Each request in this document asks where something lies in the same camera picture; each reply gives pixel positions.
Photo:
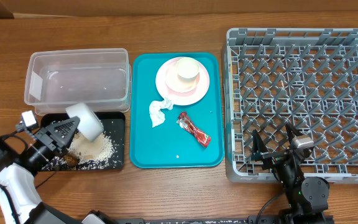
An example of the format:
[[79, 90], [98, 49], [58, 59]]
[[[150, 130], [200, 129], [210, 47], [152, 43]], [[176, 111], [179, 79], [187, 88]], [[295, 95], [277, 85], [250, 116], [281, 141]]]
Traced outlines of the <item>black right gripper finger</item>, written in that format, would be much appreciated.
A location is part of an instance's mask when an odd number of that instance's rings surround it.
[[302, 135], [295, 127], [293, 127], [289, 123], [285, 124], [285, 129], [286, 129], [286, 132], [287, 132], [289, 143], [291, 143], [291, 140], [292, 140], [293, 137]]
[[251, 160], [252, 161], [264, 160], [264, 155], [268, 153], [268, 150], [256, 129], [254, 129], [252, 132], [252, 140], [253, 140], [253, 145], [252, 145]]

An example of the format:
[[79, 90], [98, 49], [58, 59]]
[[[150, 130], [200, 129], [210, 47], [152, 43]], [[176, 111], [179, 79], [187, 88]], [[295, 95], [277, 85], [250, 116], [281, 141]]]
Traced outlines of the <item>white small bowl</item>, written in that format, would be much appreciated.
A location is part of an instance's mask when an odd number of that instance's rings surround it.
[[80, 119], [78, 130], [89, 141], [95, 141], [104, 131], [102, 122], [96, 114], [85, 104], [77, 103], [65, 109], [70, 118]]

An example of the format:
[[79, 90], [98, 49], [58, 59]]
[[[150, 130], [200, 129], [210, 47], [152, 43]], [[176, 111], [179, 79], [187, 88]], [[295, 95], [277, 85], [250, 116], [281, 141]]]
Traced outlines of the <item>red snack wrapper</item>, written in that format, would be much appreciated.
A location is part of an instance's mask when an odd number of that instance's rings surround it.
[[186, 111], [180, 113], [178, 116], [177, 124], [179, 124], [182, 129], [194, 136], [203, 147], [208, 147], [211, 142], [211, 137], [195, 126], [194, 122], [190, 119]]

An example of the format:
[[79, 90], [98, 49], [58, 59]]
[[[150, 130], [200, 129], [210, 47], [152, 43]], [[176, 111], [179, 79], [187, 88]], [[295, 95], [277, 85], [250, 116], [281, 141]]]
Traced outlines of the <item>white napkin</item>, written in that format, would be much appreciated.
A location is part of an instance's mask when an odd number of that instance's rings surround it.
[[152, 101], [149, 105], [149, 115], [152, 122], [152, 127], [156, 127], [164, 123], [165, 114], [162, 110], [172, 110], [173, 103], [170, 99], [164, 98], [163, 101]]

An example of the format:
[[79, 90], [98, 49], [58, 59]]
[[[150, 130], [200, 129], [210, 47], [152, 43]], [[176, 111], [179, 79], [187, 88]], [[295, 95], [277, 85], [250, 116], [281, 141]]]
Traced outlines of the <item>cream plastic cup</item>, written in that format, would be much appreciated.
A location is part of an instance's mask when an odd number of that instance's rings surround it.
[[194, 85], [200, 74], [199, 62], [190, 57], [179, 59], [175, 65], [178, 79], [185, 88]]

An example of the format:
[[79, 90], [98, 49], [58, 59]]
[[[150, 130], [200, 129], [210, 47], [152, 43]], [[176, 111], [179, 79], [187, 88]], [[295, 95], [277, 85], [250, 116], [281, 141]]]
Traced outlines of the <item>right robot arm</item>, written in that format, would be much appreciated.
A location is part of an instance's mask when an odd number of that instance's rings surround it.
[[334, 223], [324, 215], [328, 209], [329, 182], [321, 177], [305, 177], [300, 164], [314, 149], [309, 135], [300, 133], [293, 125], [285, 129], [290, 145], [280, 152], [269, 152], [257, 130], [252, 132], [253, 161], [262, 162], [263, 170], [271, 170], [282, 184], [280, 195], [286, 195], [289, 208], [279, 211], [274, 223]]

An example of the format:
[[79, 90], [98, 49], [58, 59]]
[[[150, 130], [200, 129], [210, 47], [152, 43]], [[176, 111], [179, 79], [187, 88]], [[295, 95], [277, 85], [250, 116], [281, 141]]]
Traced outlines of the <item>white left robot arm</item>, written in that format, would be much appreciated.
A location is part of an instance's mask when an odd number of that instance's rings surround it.
[[[34, 140], [18, 154], [6, 143], [16, 133]], [[34, 116], [22, 116], [16, 132], [0, 136], [0, 208], [6, 223], [77, 223], [77, 220], [47, 205], [34, 184], [35, 175], [56, 156], [63, 157], [80, 132], [90, 141], [103, 132], [98, 118], [72, 118], [40, 127]]]

